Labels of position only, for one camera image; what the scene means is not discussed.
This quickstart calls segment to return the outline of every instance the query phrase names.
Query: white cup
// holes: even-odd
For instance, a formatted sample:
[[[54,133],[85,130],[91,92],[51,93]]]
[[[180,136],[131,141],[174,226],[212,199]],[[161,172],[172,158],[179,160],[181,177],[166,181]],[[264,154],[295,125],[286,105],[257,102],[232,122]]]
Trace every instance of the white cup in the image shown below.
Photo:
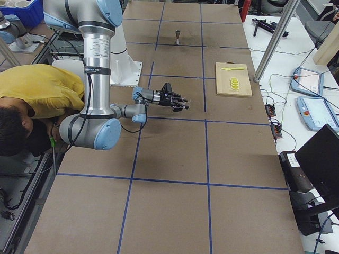
[[[9,7],[14,7],[14,6],[15,6],[15,3],[18,2],[18,1],[21,1],[21,0],[8,0],[7,5],[8,5]]]
[[[16,8],[26,8],[29,5],[30,5],[30,2],[25,1],[25,0],[20,0],[20,1],[17,1],[14,4],[14,7],[16,7]]]
[[[0,0],[0,7],[7,6],[7,0]]]

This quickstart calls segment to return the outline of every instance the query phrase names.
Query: power strip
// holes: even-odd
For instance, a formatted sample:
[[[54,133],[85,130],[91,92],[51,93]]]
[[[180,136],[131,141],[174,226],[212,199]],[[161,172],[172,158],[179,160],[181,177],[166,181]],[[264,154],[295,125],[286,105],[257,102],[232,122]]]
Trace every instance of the power strip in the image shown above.
[[[270,126],[271,126],[271,131],[272,131],[272,135],[273,135],[274,139],[282,138],[281,127],[278,128],[273,123],[271,123]]]
[[[267,116],[269,118],[271,118],[272,116],[276,116],[276,113],[275,113],[273,105],[266,104],[265,105],[265,110],[266,110],[266,114],[267,114]]]

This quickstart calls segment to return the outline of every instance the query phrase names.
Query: monitor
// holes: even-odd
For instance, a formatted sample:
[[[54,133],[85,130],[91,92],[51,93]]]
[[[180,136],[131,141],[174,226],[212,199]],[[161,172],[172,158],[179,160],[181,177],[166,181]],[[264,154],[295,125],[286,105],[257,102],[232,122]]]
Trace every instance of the monitor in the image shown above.
[[[332,210],[339,219],[339,135],[325,124],[295,154],[300,167],[325,201],[295,211],[296,219]]]

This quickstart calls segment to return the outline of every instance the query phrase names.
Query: metal peg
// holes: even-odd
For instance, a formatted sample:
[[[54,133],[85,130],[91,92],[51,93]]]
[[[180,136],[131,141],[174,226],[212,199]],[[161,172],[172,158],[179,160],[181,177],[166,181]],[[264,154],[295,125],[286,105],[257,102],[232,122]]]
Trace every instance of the metal peg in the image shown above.
[[[176,40],[175,40],[175,45],[179,45],[179,36],[180,36],[180,30],[175,30],[175,36],[176,36]]]

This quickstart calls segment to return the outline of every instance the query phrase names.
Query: yellow shirt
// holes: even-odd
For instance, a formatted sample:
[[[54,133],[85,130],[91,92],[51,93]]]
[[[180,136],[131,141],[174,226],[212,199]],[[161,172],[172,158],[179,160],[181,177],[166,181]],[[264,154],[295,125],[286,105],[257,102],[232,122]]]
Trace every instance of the yellow shirt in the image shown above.
[[[84,84],[72,72],[51,65],[22,65],[0,72],[0,98],[26,101],[35,111],[33,118],[51,118],[66,108],[82,110]]]

